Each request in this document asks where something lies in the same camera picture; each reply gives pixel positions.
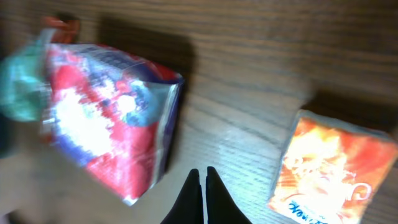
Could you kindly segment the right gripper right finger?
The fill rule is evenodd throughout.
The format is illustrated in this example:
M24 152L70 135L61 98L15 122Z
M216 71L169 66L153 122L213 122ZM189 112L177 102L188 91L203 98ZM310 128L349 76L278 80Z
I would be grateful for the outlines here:
M208 224L251 224L235 204L214 167L207 167L206 207Z

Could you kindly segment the brown orange candy bar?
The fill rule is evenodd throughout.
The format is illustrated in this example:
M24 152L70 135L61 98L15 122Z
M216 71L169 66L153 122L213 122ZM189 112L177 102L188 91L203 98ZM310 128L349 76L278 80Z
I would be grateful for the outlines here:
M46 28L52 29L50 41L53 43L72 44L80 31L80 21L69 15L45 16L42 19Z

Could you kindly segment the teal white snack wrapper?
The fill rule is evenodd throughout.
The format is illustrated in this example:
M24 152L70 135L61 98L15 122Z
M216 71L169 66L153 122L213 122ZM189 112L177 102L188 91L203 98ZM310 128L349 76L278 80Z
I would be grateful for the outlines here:
M55 29L40 35L1 62L1 113L7 118L38 121L47 106L45 59Z

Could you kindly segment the red purple snack bag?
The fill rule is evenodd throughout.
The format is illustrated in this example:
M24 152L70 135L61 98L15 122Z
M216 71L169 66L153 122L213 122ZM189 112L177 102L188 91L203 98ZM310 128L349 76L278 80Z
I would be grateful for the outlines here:
M55 145L132 205L162 178L183 77L95 44L50 44Z

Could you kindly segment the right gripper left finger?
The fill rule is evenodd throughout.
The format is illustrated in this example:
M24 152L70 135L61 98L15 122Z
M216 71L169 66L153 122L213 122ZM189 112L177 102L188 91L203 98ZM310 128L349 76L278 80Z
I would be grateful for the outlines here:
M203 196L198 169L192 169L161 224L204 224Z

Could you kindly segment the small orange snack packet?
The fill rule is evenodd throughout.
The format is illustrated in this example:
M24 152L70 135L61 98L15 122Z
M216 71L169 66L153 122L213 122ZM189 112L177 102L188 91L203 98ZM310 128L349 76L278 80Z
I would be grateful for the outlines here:
M396 159L386 133L300 110L268 206L297 223L358 224Z

